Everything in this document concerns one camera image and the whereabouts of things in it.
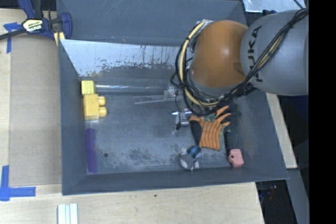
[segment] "small toy figure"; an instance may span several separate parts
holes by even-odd
[[[181,148],[180,164],[184,169],[193,170],[198,169],[200,164],[198,158],[203,154],[199,146],[191,146],[190,148]]]

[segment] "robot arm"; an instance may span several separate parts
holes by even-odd
[[[250,27],[230,20],[200,22],[176,58],[176,86],[188,108],[209,115],[253,89],[307,95],[308,17],[308,9],[301,9],[266,15]]]

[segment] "pink eraser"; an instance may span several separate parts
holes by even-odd
[[[228,160],[233,167],[240,167],[244,164],[243,155],[238,148],[230,150]]]

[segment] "yellow cable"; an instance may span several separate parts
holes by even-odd
[[[191,40],[191,38],[194,36],[194,34],[204,26],[204,24],[208,22],[208,20],[204,20],[202,22],[200,22],[191,32],[190,34],[188,35],[188,37],[185,39],[184,43],[183,43],[183,47],[182,47],[182,50],[181,50],[181,53],[180,53],[180,62],[179,62],[179,75],[180,75],[180,78],[181,78],[181,81],[184,82],[184,73],[183,73],[183,62],[184,62],[184,54],[185,54],[185,51],[188,47],[188,44]],[[201,106],[214,106],[216,104],[218,104],[218,101],[217,102],[213,102],[213,103],[204,103],[204,102],[201,102],[197,99],[195,99],[191,93],[185,89],[185,94],[187,95],[187,97],[192,101],[194,102],[195,104],[197,105],[201,105]]]

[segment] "blue tape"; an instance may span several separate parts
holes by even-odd
[[[4,28],[8,31],[14,31],[14,30],[20,30],[22,29],[22,25],[18,23],[9,23],[9,24],[4,24]],[[10,53],[12,51],[12,38],[9,37],[7,39],[7,53]]]
[[[36,187],[11,188],[8,186],[9,166],[2,167],[0,201],[9,201],[14,197],[34,197]]]

